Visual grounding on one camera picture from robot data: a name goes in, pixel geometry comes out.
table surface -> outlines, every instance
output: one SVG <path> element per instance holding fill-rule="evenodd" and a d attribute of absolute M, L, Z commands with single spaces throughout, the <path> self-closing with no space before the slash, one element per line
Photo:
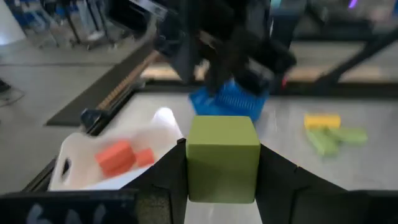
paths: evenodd
<path fill-rule="evenodd" d="M 103 133 L 125 125 L 145 125 L 160 107 L 170 108 L 184 136 L 195 112 L 186 93 L 138 93 Z M 303 128 L 306 113 L 337 113 L 342 126 L 362 127 L 369 140 L 361 147 L 342 146 L 332 158 L 316 154 Z M 398 189 L 398 103 L 394 101 L 272 98 L 255 123 L 261 142 L 298 166 L 347 190 Z M 250 205 L 188 202 L 186 223 L 261 223 Z"/>

red block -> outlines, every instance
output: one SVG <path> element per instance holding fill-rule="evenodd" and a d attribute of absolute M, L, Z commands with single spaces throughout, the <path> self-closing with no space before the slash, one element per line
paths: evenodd
<path fill-rule="evenodd" d="M 155 163 L 155 155 L 151 148 L 136 153 L 138 167 L 145 167 Z"/>
<path fill-rule="evenodd" d="M 132 167 L 131 163 L 124 164 L 116 169 L 113 170 L 102 170 L 105 177 L 116 177 L 117 175 L 124 174 L 125 172 L 129 171 Z"/>
<path fill-rule="evenodd" d="M 95 155 L 97 163 L 104 172 L 112 172 L 120 167 L 132 166 L 136 157 L 127 140 L 120 140 Z"/>

black rubber mat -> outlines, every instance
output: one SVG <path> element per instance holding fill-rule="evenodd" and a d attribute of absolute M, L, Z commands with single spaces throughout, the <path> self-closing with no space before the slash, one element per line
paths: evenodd
<path fill-rule="evenodd" d="M 49 119 L 46 125 L 79 126 L 81 112 L 86 108 L 95 109 L 129 75 L 131 70 L 152 52 L 152 49 L 152 41 L 142 45 Z"/>

cutting board handle hole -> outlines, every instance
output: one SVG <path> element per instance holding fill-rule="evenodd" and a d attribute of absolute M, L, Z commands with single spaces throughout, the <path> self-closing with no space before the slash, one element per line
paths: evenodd
<path fill-rule="evenodd" d="M 66 179 L 68 178 L 69 175 L 69 168 L 71 165 L 71 161 L 69 158 L 65 159 L 65 162 L 63 163 L 63 167 L 62 167 L 62 174 L 61 174 L 61 181 L 66 181 Z"/>

green cube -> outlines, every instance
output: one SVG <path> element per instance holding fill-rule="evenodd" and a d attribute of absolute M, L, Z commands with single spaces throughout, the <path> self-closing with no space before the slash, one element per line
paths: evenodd
<path fill-rule="evenodd" d="M 249 117 L 196 116 L 186 144 L 192 202 L 253 203 L 260 141 Z"/>

